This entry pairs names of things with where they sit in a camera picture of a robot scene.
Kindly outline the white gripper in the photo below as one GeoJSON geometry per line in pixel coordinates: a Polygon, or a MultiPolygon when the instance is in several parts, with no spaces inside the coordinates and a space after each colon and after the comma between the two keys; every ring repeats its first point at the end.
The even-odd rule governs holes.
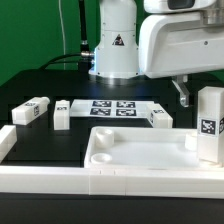
{"type": "Polygon", "coordinates": [[[140,28],[139,66],[150,78],[174,76],[180,104],[188,107],[185,74],[224,69],[224,26],[204,25],[199,12],[148,16],[140,28]]]}

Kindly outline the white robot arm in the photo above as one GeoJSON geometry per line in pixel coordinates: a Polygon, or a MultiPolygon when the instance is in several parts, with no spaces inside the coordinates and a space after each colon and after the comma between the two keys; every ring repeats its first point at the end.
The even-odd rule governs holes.
{"type": "Polygon", "coordinates": [[[134,0],[99,4],[93,79],[114,85],[141,75],[171,77],[187,107],[187,76],[224,69],[224,0],[143,0],[149,16],[140,27],[134,0]]]}

